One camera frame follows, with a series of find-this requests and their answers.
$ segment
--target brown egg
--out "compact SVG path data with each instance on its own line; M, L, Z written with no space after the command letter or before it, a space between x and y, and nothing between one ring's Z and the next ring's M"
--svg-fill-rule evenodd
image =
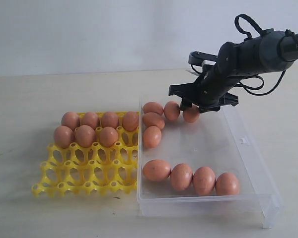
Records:
M161 137L161 130L155 125L150 126L144 131L144 145L147 148L154 148L160 143Z
M171 186L176 191L187 189L192 182L192 169L188 164L178 164L171 171Z
M96 132L89 125L81 125L75 131L76 142L84 148L87 148L96 141Z
M71 143L75 142L74 132L67 126L58 126L53 133L55 144L65 149L70 146Z
M195 105L192 105L191 108L187 108L182 113L183 119L188 123L194 123L200 116L199 108Z
M118 141L118 132L112 127L105 127L99 134L99 142L105 147L111 147Z
M114 112L105 112L101 117L101 125L102 127L112 127L116 129L119 126L119 117Z
M81 119L82 125L89 125L91 128L96 129L100 126L99 116L94 112L87 112Z
M192 184L198 195L208 195L215 186L215 173L210 167L200 167L193 175Z
M237 195L239 194L240 184L235 174L226 172L218 177L215 190L219 196Z
M139 115L136 112L127 112L122 119L123 128L126 131L134 131L139 125Z
M171 165L165 160L151 160L143 167L144 176L150 181L166 180L171 173Z
M177 120L180 115L180 106L175 101L170 101L164 106L164 116L169 121Z
M79 115L75 112L65 113L62 117L61 125L67 126L74 131L76 127L80 126Z
M163 106L157 102L149 102L143 106L144 114L146 113L157 113L160 116L163 114Z
M143 116L143 122L145 126L149 127L155 125L160 130L164 128L165 122L162 116L157 113L146 113Z

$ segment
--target wall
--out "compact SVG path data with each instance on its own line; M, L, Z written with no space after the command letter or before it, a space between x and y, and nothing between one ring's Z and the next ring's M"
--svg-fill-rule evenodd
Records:
M0 0L0 76L185 68L240 13L298 32L298 0Z

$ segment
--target transparent plastic box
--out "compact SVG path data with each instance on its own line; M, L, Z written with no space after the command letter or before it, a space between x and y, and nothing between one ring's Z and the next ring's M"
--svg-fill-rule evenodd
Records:
M147 102L177 101L176 96L143 96L142 107ZM137 201L142 216L184 217L194 215L221 215L236 212L263 214L263 228L272 228L284 205L271 173L259 149L236 107L224 106L219 112L201 114L195 123L182 118L167 122L162 130L161 143L146 149L142 142L145 126L140 120ZM193 172L201 166L209 166L218 177L233 172L240 181L240 194L198 196L192 185L183 192L172 189L169 179L164 182L148 181L142 168L153 159L168 161L173 168L187 163Z

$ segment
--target white table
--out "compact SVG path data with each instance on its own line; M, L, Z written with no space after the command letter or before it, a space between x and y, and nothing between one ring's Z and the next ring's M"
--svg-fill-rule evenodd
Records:
M265 75L266 88L278 77ZM137 110L139 95L167 95L170 84L195 78L186 70L0 78L0 238L298 237L298 64L269 96L233 90L286 204L273 229L261 229L258 214L142 218L135 192L116 194L120 199L33 197L39 164L65 112Z

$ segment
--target black robotic arm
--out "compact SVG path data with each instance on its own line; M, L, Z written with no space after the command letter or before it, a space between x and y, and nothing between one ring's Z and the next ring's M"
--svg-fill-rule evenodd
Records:
M239 25L239 19L247 20L260 34L253 38L249 32ZM169 96L177 95L182 98L181 110L195 104L200 113L219 111L221 106L238 104L238 97L228 93L233 87L242 87L255 96L264 96L274 91L281 82L286 70L298 60L298 34L290 30L275 31L262 30L257 23L245 14L235 18L235 26L247 38L242 43L226 42L217 56L191 52L189 64L202 67L202 72L193 83L170 85ZM266 93L254 93L264 86L264 80L259 74L268 72L282 72L277 84ZM259 87L250 87L241 82L248 78L259 78L263 84Z

